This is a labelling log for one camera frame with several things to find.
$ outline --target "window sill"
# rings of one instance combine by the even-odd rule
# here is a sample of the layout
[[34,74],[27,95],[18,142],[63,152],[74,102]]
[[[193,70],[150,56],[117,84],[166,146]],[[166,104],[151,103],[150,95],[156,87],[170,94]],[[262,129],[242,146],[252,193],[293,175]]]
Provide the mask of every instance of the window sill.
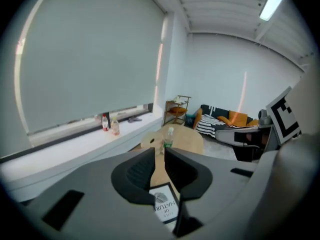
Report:
[[8,185],[8,190],[21,188],[26,185],[26,182],[24,184],[20,182],[24,178],[29,178],[27,181],[32,184],[36,179],[30,179],[31,176],[48,172],[51,169],[57,171],[57,167],[59,167],[60,172],[64,172],[91,162],[103,153],[130,140],[132,136],[143,133],[160,123],[162,114],[147,113],[139,118],[142,121],[121,122],[120,135],[118,136],[112,135],[111,131],[96,130],[4,162],[0,167],[4,183]]

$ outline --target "wooden table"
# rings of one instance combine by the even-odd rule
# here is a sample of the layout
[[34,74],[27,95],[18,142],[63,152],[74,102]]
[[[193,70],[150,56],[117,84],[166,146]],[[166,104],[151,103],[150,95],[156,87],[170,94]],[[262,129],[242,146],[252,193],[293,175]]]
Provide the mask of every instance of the wooden table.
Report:
[[[204,140],[200,133],[197,131],[187,128],[178,124],[166,124],[163,126],[159,132],[166,135],[168,129],[173,127],[173,148],[178,148],[181,150],[197,153],[202,155],[204,152]],[[155,170],[151,177],[150,186],[158,186],[164,183],[170,182],[172,188],[177,196],[180,199],[180,194],[176,190],[175,186],[171,182],[166,169],[165,169],[165,156],[163,154],[155,156]]]

